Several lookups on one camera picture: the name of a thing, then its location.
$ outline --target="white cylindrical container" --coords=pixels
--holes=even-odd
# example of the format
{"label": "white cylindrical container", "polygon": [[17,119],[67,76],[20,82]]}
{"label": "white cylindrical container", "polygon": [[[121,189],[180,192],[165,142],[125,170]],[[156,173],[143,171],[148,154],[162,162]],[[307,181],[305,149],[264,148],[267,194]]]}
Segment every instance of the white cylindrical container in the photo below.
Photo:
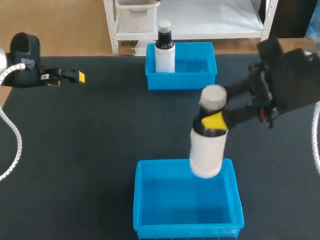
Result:
{"label": "white cylindrical container", "polygon": [[200,178],[216,176],[222,167],[227,130],[205,129],[201,119],[218,113],[227,102],[227,91],[220,85],[209,85],[200,98],[200,114],[191,130],[190,168]]}
{"label": "white cylindrical container", "polygon": [[171,37],[171,22],[160,21],[158,40],[155,42],[155,71],[157,73],[174,73],[176,71],[176,45]]}
{"label": "white cylindrical container", "polygon": [[190,167],[200,178],[216,176],[222,166],[227,133],[221,136],[202,136],[191,130]]}

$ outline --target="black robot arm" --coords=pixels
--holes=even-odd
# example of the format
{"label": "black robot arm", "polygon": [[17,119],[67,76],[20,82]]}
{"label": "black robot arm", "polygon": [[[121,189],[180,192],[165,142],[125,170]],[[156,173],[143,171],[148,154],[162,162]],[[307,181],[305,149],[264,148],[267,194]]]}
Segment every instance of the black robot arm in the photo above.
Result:
{"label": "black robot arm", "polygon": [[[255,117],[271,128],[277,116],[320,101],[320,59],[316,53],[306,55],[302,49],[283,53],[275,38],[257,47],[261,62],[249,67],[248,78],[225,87],[227,104],[222,115],[229,129]],[[249,94],[250,103],[228,109],[228,103],[244,93]]]}
{"label": "black robot arm", "polygon": [[29,88],[47,85],[59,85],[67,79],[78,83],[85,81],[85,75],[76,69],[46,68],[41,65],[39,39],[24,32],[16,34],[10,44],[10,52],[6,54],[6,64],[10,67],[23,63],[24,71],[15,71],[5,78],[4,86]]}

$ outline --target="wooden floor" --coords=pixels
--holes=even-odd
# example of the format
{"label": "wooden floor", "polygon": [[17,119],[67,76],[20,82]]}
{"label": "wooden floor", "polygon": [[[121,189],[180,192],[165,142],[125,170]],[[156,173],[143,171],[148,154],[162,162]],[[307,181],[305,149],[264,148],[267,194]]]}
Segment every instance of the wooden floor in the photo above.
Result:
{"label": "wooden floor", "polygon": [[[103,0],[1,0],[0,45],[9,51],[19,32],[36,35],[42,56],[111,56],[112,49]],[[258,39],[214,40],[216,54],[256,53]],[[311,47],[307,39],[281,39],[285,51]],[[120,44],[131,55],[134,42]],[[3,105],[10,88],[0,88]]]}

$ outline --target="black mat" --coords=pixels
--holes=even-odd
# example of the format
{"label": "black mat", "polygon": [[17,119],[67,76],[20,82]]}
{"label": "black mat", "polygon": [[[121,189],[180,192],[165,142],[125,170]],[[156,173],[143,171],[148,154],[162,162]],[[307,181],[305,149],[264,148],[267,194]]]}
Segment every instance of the black mat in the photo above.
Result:
{"label": "black mat", "polygon": [[[216,82],[244,78],[255,55],[218,55]],[[200,91],[147,90],[144,58],[45,58],[79,68],[87,83],[14,89],[4,111],[23,151],[0,182],[1,240],[134,240],[133,192],[141,159],[187,158]],[[314,106],[229,132],[245,226],[240,240],[318,240],[320,177],[312,157]],[[0,121],[0,169],[16,152]]]}

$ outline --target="blue plastic bin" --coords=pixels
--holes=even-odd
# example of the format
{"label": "blue plastic bin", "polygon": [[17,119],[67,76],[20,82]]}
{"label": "blue plastic bin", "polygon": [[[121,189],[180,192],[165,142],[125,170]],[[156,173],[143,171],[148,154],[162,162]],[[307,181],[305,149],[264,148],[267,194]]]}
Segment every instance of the blue plastic bin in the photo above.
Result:
{"label": "blue plastic bin", "polygon": [[230,159],[210,179],[196,177],[189,159],[138,162],[133,227],[140,239],[236,238],[243,226]]}
{"label": "blue plastic bin", "polygon": [[145,75],[149,90],[203,89],[215,83],[217,64],[212,42],[175,43],[175,72],[157,73],[155,45],[146,49]]}

